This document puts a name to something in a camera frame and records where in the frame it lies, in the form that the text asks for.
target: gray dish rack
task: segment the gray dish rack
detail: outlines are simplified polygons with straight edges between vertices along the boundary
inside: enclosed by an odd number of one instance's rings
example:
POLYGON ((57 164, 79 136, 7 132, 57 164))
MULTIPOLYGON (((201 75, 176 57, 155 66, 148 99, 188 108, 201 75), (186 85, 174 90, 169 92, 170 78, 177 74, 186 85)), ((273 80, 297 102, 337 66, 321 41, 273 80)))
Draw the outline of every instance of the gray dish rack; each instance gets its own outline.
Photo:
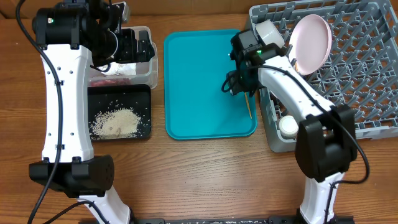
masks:
MULTIPOLYGON (((326 20, 333 36, 331 53, 321 69, 305 78, 336 105, 356 110, 357 139, 398 136, 398 19, 388 0, 306 0, 253 6, 247 29, 271 20, 288 43, 297 23, 309 14, 326 20)), ((284 49, 289 52, 291 45, 284 49)), ((295 149, 284 139, 278 120, 288 111, 266 88, 260 91, 267 140, 274 152, 295 149)))

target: black tray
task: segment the black tray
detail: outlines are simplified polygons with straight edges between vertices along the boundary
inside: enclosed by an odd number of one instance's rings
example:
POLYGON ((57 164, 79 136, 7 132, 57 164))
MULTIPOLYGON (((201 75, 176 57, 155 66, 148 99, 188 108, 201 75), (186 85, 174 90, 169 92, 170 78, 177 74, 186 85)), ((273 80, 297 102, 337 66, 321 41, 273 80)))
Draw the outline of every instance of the black tray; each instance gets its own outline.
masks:
MULTIPOLYGON (((120 108, 133 108, 133 112, 141 117, 141 123, 137 127, 136 136, 131 138, 114 139, 146 139, 151 131, 151 107, 150 107, 150 88, 148 85, 123 85, 123 86, 100 86, 88 88, 88 121, 89 132, 93 133, 90 124, 95 121, 95 116, 120 108)), ((97 136, 90 135, 92 141, 97 140, 97 136)))

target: pink plate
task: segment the pink plate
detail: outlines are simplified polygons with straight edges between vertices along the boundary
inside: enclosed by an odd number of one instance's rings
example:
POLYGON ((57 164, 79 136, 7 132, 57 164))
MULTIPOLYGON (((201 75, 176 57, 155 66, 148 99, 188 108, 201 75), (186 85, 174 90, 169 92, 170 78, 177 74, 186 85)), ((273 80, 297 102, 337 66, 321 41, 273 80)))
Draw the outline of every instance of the pink plate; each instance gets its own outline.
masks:
POLYGON ((327 60, 331 49, 331 30, 318 15, 304 17, 293 30, 289 59, 297 60, 297 71, 308 75, 317 71, 327 60))

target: clear plastic container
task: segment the clear plastic container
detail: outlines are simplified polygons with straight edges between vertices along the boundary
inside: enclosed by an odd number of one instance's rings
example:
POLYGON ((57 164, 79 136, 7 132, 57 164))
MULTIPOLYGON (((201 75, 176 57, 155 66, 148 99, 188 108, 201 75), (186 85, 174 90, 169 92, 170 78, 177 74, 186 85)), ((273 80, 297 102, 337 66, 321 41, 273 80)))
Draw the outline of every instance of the clear plastic container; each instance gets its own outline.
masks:
POLYGON ((152 41, 150 29, 146 26, 140 27, 123 27, 123 29, 132 29, 136 33, 136 39, 139 40, 138 32, 141 30, 148 31, 149 40, 155 50, 155 56, 149 62, 132 63, 135 64, 135 73, 131 75, 104 75, 101 72, 90 69, 89 87, 96 86, 113 86, 113 85, 132 85, 132 84, 146 84, 151 89, 157 86, 158 76, 158 61, 157 49, 155 43, 152 41))

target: teal tray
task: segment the teal tray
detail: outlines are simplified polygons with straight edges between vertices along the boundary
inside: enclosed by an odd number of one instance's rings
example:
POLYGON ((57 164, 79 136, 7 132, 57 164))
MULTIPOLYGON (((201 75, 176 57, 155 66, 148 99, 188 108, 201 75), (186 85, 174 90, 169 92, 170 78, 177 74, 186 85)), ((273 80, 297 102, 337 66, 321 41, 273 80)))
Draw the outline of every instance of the teal tray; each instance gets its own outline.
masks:
POLYGON ((174 139, 212 139, 251 135, 257 128, 256 105, 244 94, 223 93, 231 38, 239 30, 176 32, 164 42, 165 121, 174 139))

